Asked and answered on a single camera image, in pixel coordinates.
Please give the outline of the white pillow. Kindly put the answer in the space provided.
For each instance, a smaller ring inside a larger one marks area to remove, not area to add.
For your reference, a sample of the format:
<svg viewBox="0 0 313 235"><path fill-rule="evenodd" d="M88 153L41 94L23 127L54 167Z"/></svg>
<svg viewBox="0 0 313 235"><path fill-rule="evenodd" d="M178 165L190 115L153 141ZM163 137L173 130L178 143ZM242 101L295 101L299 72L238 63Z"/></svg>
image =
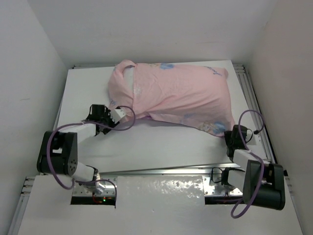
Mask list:
<svg viewBox="0 0 313 235"><path fill-rule="evenodd" d="M131 94L134 95L134 67L126 67L123 70L123 79Z"/></svg>

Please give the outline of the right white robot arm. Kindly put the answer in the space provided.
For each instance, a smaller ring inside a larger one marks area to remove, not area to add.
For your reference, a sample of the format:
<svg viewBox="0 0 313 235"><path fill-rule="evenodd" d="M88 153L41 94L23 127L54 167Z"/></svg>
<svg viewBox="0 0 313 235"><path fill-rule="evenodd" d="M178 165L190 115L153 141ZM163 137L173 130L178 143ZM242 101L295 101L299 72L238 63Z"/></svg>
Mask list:
<svg viewBox="0 0 313 235"><path fill-rule="evenodd" d="M283 167L259 160L247 150L247 131L244 126L234 125L224 133L226 154L239 167L225 168L221 184L239 189L246 205L282 210L286 203Z"/></svg>

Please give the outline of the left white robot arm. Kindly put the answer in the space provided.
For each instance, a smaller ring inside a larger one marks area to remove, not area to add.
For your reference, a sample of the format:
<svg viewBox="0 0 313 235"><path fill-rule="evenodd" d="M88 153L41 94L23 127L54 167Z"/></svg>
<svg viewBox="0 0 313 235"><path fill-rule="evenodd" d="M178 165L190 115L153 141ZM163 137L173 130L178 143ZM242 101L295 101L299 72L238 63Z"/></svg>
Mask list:
<svg viewBox="0 0 313 235"><path fill-rule="evenodd" d="M60 127L51 141L49 139L53 132L45 132L37 159L37 170L51 174L52 166L56 175L66 175L80 182L93 181L96 169L78 161L78 144L100 133L107 134L125 116L126 113L120 108L110 110L105 105L92 104L86 119Z"/></svg>

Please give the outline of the pink printed pillowcase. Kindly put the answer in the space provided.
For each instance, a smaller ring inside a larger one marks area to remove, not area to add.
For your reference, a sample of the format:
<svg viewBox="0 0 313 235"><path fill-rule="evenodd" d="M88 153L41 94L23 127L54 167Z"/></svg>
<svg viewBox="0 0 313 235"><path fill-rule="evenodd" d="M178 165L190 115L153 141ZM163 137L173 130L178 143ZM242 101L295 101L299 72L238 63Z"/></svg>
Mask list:
<svg viewBox="0 0 313 235"><path fill-rule="evenodd" d="M134 67L134 95L123 70ZM127 121L149 118L222 137L235 121L225 68L169 63L117 64L108 82L110 108L127 106Z"/></svg>

